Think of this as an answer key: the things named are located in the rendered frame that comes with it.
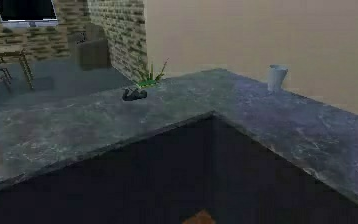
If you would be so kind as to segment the grey cup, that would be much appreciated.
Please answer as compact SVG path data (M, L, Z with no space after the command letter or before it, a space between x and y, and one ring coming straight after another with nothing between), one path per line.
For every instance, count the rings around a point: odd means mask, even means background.
M271 64L269 66L268 73L268 90L271 92L277 92L282 88L283 81L288 73L289 69L283 65Z

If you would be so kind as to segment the small black lumpy object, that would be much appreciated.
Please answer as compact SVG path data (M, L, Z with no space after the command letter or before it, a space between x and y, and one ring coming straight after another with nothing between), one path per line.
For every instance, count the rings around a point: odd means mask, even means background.
M147 92L145 90L140 89L130 89L126 88L122 95L123 101L135 101L139 99L144 99L148 96Z

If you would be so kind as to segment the dark marble-topped kitchen counter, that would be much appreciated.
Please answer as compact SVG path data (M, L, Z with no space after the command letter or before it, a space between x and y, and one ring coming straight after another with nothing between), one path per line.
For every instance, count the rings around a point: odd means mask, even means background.
M358 224L358 115L224 69L0 112L0 224Z

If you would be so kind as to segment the black television set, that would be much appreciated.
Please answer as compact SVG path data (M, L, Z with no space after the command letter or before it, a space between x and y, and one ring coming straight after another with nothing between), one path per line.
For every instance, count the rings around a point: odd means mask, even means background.
M53 0L0 0L0 18L9 22L56 21Z

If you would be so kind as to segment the green house plant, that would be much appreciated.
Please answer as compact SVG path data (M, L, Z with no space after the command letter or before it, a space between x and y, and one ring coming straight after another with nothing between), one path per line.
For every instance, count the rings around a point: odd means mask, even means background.
M140 89L143 89L158 84L162 77L165 75L167 64L168 59L166 59L166 61L163 63L161 70L156 72L152 63L148 63L142 58L139 58L135 72L135 75L138 77L138 81L136 82L137 86Z

